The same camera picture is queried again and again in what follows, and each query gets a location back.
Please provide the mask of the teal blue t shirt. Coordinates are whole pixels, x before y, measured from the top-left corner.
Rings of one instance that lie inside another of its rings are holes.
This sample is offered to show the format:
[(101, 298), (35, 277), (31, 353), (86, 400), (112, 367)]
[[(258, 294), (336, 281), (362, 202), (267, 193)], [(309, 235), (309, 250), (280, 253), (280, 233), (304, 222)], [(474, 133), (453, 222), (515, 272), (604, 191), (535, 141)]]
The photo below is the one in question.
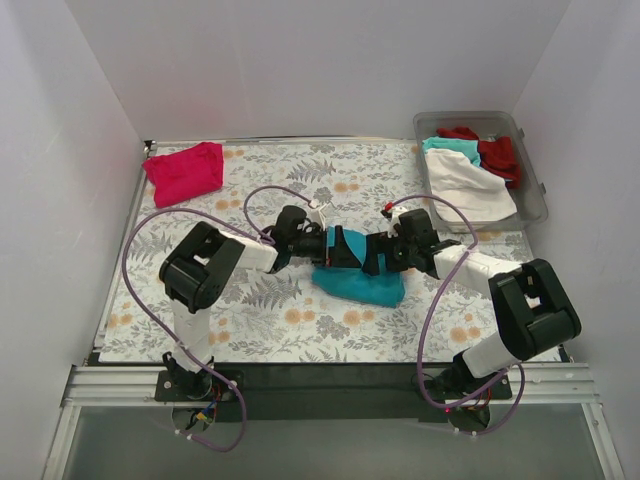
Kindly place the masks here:
[(361, 269), (316, 266), (312, 283), (325, 293), (350, 301), (395, 308), (405, 296), (400, 273), (370, 276)]

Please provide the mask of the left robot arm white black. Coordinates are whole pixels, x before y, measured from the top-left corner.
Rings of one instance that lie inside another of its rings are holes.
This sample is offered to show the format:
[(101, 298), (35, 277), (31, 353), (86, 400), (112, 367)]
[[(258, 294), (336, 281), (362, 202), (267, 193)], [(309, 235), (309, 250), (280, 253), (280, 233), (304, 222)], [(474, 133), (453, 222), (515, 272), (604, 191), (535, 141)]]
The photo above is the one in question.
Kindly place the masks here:
[(366, 239), (357, 234), (350, 240), (341, 226), (328, 228), (318, 208), (307, 213), (286, 206), (264, 233), (273, 239), (271, 245), (199, 222), (160, 268), (177, 335), (163, 363), (172, 384), (190, 399), (203, 399), (212, 390), (213, 377), (203, 368), (213, 360), (208, 340), (211, 307), (235, 272), (276, 273), (293, 257), (356, 271), (365, 262)]

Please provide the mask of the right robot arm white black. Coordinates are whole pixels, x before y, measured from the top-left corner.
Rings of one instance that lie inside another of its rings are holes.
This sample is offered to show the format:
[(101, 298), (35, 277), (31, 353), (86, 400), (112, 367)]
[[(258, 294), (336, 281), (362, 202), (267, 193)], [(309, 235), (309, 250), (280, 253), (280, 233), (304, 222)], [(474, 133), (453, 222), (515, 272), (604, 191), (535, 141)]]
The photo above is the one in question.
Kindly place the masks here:
[(426, 388), (475, 397), (498, 372), (581, 333), (578, 314), (547, 261), (507, 261), (442, 240), (423, 209), (388, 205), (381, 214), (389, 228), (367, 236), (365, 273), (416, 269), (478, 292), (494, 309), (496, 332), (456, 354), (450, 367), (425, 381)]

